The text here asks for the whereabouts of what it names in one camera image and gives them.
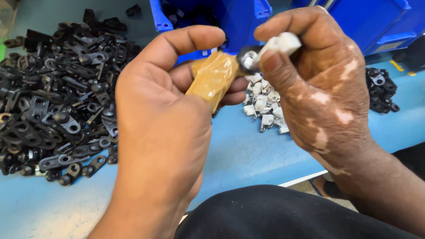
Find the left hand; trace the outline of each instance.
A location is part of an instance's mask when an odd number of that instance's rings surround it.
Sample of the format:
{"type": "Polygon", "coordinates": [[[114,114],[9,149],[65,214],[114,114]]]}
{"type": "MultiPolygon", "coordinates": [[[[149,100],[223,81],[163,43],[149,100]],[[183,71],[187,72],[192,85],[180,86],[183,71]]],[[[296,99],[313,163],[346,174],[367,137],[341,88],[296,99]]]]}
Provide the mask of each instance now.
{"type": "MultiPolygon", "coordinates": [[[[211,139],[210,105],[184,94],[193,82],[191,63],[173,66],[179,55],[211,49],[224,40],[224,32],[211,26],[163,33],[119,76],[119,167],[110,207],[128,206],[170,221],[158,225],[164,231],[144,225],[152,233],[174,233],[201,186],[211,139]]],[[[241,103],[246,87],[245,79],[236,79],[222,105],[241,103]]]]}

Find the blue plastic bin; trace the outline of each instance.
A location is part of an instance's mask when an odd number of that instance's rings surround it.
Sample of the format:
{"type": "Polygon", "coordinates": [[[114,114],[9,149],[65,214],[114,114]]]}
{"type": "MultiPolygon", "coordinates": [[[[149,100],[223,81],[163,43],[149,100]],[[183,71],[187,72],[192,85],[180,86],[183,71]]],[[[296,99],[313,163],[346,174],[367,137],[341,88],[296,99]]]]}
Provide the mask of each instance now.
{"type": "MultiPolygon", "coordinates": [[[[272,8],[267,0],[167,0],[176,8],[183,9],[186,13],[198,5],[206,5],[213,9],[213,14],[220,20],[220,28],[224,30],[229,38],[229,44],[224,49],[225,52],[236,54],[243,46],[258,45],[254,38],[254,30],[257,26],[267,21],[272,14],[272,8]]],[[[150,0],[153,21],[157,31],[166,32],[173,30],[171,22],[162,13],[160,0],[150,0]]],[[[190,59],[198,59],[202,56],[202,51],[196,51],[179,57],[183,62],[190,59]]]]}
{"type": "Polygon", "coordinates": [[[425,0],[335,0],[329,13],[365,56],[406,48],[425,32],[425,0]]]}

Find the pile of white plastic parts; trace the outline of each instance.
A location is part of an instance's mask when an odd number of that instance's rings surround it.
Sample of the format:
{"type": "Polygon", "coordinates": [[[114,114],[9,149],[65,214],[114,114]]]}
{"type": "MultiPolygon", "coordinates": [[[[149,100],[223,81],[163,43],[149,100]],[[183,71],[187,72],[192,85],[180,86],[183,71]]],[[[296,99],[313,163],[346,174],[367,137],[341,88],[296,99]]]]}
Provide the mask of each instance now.
{"type": "Polygon", "coordinates": [[[288,125],[283,117],[281,97],[278,92],[263,79],[262,74],[245,76],[248,81],[249,94],[244,101],[244,112],[247,116],[253,116],[254,121],[261,119],[260,132],[264,133],[266,127],[272,129],[279,127],[279,133],[289,133],[288,125]]]}

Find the blue table surface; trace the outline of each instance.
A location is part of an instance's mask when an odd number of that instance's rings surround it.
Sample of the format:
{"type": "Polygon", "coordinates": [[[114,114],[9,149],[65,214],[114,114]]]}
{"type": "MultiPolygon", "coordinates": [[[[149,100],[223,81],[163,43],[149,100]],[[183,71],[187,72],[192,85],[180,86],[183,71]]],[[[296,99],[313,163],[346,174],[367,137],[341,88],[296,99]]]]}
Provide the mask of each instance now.
{"type": "MultiPolygon", "coordinates": [[[[147,1],[22,0],[11,36],[25,35],[27,28],[52,34],[60,21],[80,22],[85,8],[96,9],[101,19],[118,16],[129,26],[128,38],[139,44],[157,35],[147,1]],[[142,7],[142,16],[127,18],[125,9],[135,3],[142,7]]],[[[397,113],[370,112],[374,139],[388,152],[425,141],[425,72],[410,76],[388,61],[370,66],[389,70],[398,85],[393,100],[401,107],[397,113]]],[[[226,190],[278,185],[324,170],[290,135],[279,135],[277,128],[261,134],[260,122],[247,117],[242,108],[225,107],[213,119],[204,181],[188,210],[226,190]]],[[[44,177],[0,176],[0,237],[85,238],[108,205],[116,173],[117,165],[105,165],[93,177],[79,178],[70,187],[44,177]]]]}

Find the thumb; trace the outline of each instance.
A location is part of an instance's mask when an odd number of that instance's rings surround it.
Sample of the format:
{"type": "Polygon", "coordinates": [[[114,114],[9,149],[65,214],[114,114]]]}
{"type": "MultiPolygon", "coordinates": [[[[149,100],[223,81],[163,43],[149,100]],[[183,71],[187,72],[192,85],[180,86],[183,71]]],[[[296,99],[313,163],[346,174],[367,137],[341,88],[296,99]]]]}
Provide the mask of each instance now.
{"type": "Polygon", "coordinates": [[[285,99],[289,95],[299,95],[307,84],[300,77],[289,57],[275,49],[267,50],[260,59],[263,78],[267,80],[285,99]]]}

